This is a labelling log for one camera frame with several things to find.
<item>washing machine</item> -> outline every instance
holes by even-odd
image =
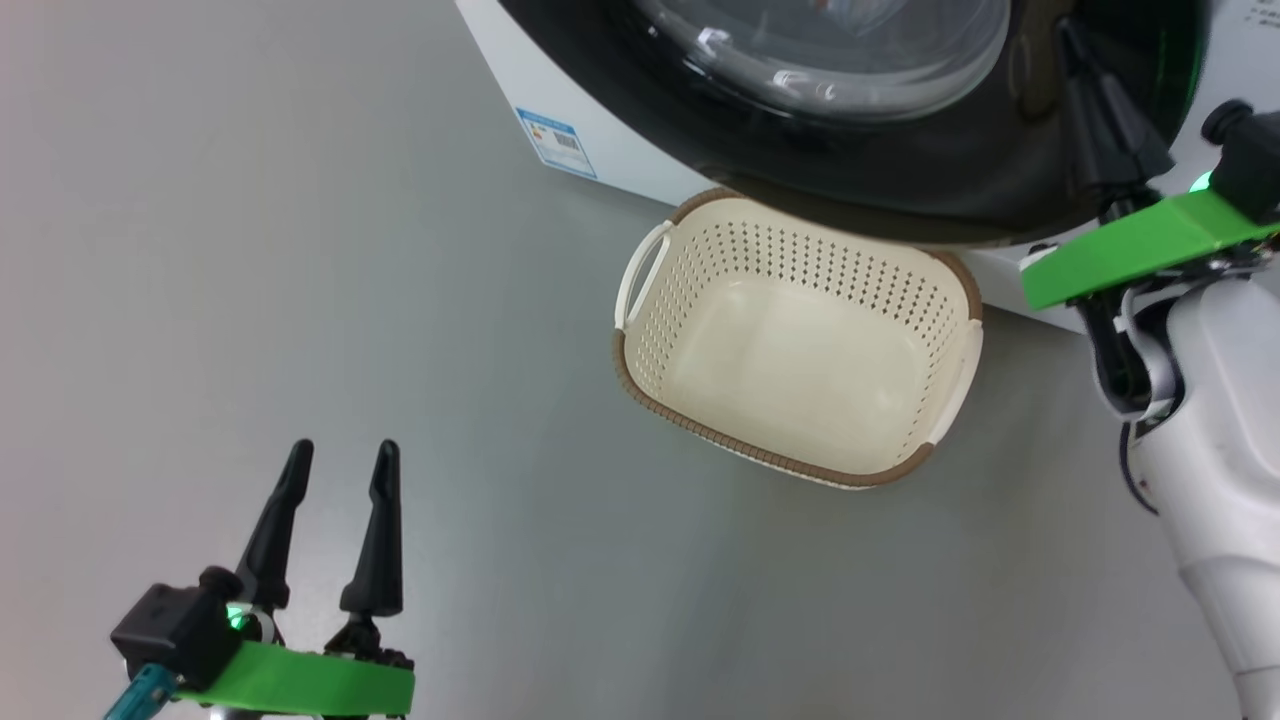
[[[961,254],[1032,313],[1028,245],[1094,227],[1061,40],[1071,19],[1178,164],[1222,101],[1280,109],[1280,0],[457,0],[550,168],[671,205],[717,184],[864,236]]]

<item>basket bottom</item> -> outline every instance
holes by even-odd
[[[662,402],[842,473],[879,473],[915,451],[929,351],[909,327],[768,278],[708,290],[672,348]]]

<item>blue and white sticker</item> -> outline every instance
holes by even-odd
[[[516,114],[520,115],[520,123],[525,126],[525,132],[529,133],[529,140],[534,142],[538,156],[543,159],[543,163],[561,170],[596,179],[595,168],[586,159],[586,151],[582,150],[582,141],[577,137],[577,132],[572,126],[544,118],[521,108],[516,108]]]

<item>barcode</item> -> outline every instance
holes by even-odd
[[[552,135],[556,136],[556,142],[559,142],[561,147],[568,147],[570,150],[577,150],[577,141],[573,140],[573,136],[564,135],[562,132],[553,132]]]

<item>black cable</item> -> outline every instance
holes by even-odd
[[[1129,495],[1138,501],[1138,505],[1152,515],[1160,515],[1160,511],[1142,495],[1138,483],[1133,482],[1133,473],[1129,470],[1129,434],[1132,432],[1133,425],[1129,423],[1125,423],[1120,428],[1120,471],[1124,473],[1124,484],[1129,487]]]

